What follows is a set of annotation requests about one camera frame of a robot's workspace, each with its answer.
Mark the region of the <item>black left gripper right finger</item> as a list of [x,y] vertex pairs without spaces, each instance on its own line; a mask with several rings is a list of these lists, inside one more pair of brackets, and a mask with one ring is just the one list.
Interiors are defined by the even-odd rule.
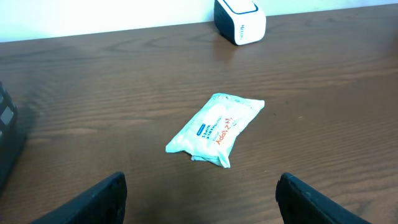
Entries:
[[277,182],[275,199],[284,223],[369,224],[288,172]]

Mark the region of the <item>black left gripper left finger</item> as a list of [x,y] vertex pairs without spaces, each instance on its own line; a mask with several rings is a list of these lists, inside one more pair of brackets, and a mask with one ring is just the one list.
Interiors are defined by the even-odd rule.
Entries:
[[32,223],[122,224],[126,199],[125,175],[122,172],[116,172]]

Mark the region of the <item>light teal snack packet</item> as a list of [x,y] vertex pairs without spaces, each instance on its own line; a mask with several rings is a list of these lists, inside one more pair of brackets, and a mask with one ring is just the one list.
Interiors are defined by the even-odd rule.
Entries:
[[264,108],[264,100],[215,93],[166,145],[167,153],[186,152],[193,161],[230,168],[234,142]]

